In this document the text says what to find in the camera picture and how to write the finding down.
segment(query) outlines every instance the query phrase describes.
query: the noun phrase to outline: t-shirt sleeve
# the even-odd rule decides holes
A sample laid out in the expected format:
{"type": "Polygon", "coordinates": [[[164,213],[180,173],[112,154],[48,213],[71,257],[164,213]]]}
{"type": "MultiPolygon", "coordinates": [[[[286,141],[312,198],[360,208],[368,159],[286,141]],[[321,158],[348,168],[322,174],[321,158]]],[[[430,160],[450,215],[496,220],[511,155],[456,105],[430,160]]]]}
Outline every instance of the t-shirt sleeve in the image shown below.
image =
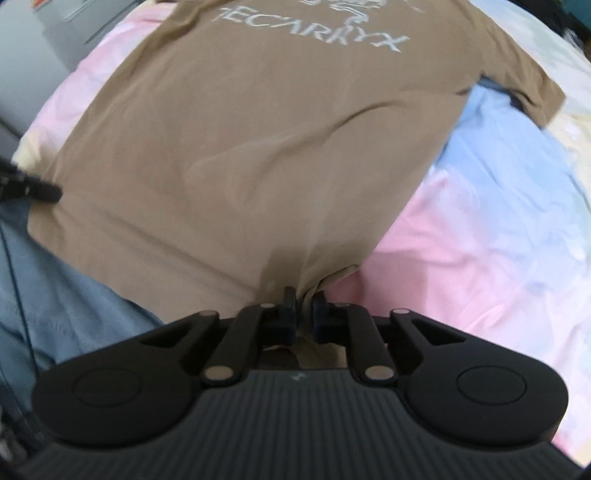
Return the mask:
{"type": "Polygon", "coordinates": [[[539,127],[548,125],[564,102],[564,93],[542,67],[501,27],[467,0],[457,0],[473,24],[482,53],[482,76],[509,90],[539,127]]]}

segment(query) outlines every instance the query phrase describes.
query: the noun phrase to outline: black clamp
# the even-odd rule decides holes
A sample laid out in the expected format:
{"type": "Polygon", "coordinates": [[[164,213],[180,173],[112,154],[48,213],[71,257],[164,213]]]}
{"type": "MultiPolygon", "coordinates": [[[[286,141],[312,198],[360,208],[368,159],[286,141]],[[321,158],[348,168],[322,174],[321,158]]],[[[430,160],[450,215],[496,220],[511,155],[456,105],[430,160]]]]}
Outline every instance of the black clamp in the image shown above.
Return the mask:
{"type": "Polygon", "coordinates": [[[57,185],[27,175],[17,166],[0,160],[0,202],[31,198],[39,202],[57,203],[62,195],[57,185]]]}
{"type": "MultiPolygon", "coordinates": [[[[61,442],[145,442],[181,422],[206,392],[250,388],[261,351],[293,345],[299,321],[291,287],[281,304],[247,306],[235,318],[201,311],[46,372],[33,393],[35,414],[61,442]]],[[[550,367],[411,310],[372,317],[319,293],[310,327],[316,343],[345,347],[357,384],[388,390],[450,443],[524,448],[550,440],[566,411],[566,386],[550,367]]],[[[303,372],[292,374],[298,381],[303,372]]]]}

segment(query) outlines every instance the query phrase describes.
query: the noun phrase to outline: pastel bedsheet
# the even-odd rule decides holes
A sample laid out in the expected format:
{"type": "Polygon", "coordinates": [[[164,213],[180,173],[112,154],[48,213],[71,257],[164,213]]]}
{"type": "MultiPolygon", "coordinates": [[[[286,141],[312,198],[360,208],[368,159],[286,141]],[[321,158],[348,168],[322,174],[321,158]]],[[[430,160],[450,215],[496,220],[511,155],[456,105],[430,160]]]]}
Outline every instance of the pastel bedsheet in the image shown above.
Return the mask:
{"type": "MultiPolygon", "coordinates": [[[[474,2],[497,8],[491,16],[502,27],[507,18],[533,19],[505,0],[474,2]]],[[[145,4],[115,27],[46,103],[15,160],[43,171],[109,75],[173,8],[145,4]]],[[[564,55],[564,46],[578,55],[554,36],[547,41],[564,55]]],[[[568,76],[554,136],[507,95],[475,87],[401,216],[362,268],[327,293],[374,314],[408,307],[552,365],[570,391],[555,442],[589,461],[579,451],[591,437],[591,215],[575,170],[584,171],[589,153],[591,67],[574,58],[578,80],[568,76]]]]}

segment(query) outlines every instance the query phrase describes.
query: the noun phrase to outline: blue jeans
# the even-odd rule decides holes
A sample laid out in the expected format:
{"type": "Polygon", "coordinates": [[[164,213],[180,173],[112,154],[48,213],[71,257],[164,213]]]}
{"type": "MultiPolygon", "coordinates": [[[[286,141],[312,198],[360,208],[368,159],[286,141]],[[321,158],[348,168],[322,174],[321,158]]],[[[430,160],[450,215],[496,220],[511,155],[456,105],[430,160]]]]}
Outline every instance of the blue jeans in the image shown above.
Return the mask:
{"type": "Polygon", "coordinates": [[[25,341],[7,253],[40,370],[120,342],[162,322],[78,273],[27,233],[29,202],[0,203],[0,404],[18,419],[31,410],[35,370],[25,341]]]}

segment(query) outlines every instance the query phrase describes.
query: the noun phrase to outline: brown t-shirt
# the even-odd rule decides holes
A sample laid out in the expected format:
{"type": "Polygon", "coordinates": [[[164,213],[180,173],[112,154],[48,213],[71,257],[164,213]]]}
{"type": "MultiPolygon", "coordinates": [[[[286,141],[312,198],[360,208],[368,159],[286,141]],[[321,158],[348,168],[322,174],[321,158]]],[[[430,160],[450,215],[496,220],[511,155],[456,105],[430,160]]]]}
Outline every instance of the brown t-shirt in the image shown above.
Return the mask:
{"type": "Polygon", "coordinates": [[[373,251],[481,76],[540,126],[563,101],[465,0],[184,0],[83,115],[29,230],[165,321],[304,294],[373,251]]]}

